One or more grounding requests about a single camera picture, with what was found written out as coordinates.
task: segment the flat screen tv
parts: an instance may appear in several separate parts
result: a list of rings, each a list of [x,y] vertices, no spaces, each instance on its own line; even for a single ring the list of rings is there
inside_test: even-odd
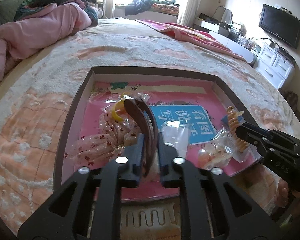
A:
[[[300,20],[293,15],[270,5],[263,5],[259,27],[293,48],[300,39]]]

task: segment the brown banana clip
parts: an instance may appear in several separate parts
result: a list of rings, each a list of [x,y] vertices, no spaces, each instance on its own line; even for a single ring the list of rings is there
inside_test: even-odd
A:
[[[157,149],[158,144],[158,126],[155,120],[155,117],[146,104],[146,102],[142,98],[138,99],[126,99],[123,103],[124,108],[126,109],[127,113],[136,121],[139,125],[143,135],[144,135],[144,152],[146,156],[143,156],[143,168],[144,174],[143,176],[146,177],[149,174],[150,168],[153,164],[155,152]],[[153,128],[153,137],[151,134],[151,129],[149,122],[144,115],[143,112],[146,112],[150,118],[152,128]]]

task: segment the bright pink blanket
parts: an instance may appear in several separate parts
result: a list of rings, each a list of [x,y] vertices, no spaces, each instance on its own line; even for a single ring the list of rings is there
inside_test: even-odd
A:
[[[244,60],[243,57],[226,46],[218,42],[214,37],[206,32],[197,31],[189,27],[175,23],[159,23],[150,20],[136,20],[142,24],[149,26],[160,33],[165,33],[168,36],[175,38],[178,41],[187,41],[202,48],[210,49],[215,52],[220,52],[231,57]]]
[[[87,13],[74,2],[50,4],[43,11],[0,26],[0,82],[23,59],[91,25]]]

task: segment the blue book cover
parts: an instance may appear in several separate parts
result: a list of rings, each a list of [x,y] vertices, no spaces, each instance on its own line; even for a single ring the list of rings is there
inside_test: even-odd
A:
[[[190,124],[189,144],[201,144],[211,141],[216,131],[210,121],[207,111],[199,105],[160,105],[150,106],[161,130],[163,123],[180,121],[180,124]]]

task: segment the bed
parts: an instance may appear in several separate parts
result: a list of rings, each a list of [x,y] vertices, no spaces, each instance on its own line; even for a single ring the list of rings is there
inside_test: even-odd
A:
[[[100,20],[23,60],[0,84],[0,217],[16,233],[52,194],[66,114],[93,66],[155,66],[219,76],[262,128],[300,139],[300,123],[280,93],[245,61],[176,41],[137,21]],[[247,186],[245,177],[254,179]],[[279,178],[258,166],[234,178],[272,210]]]

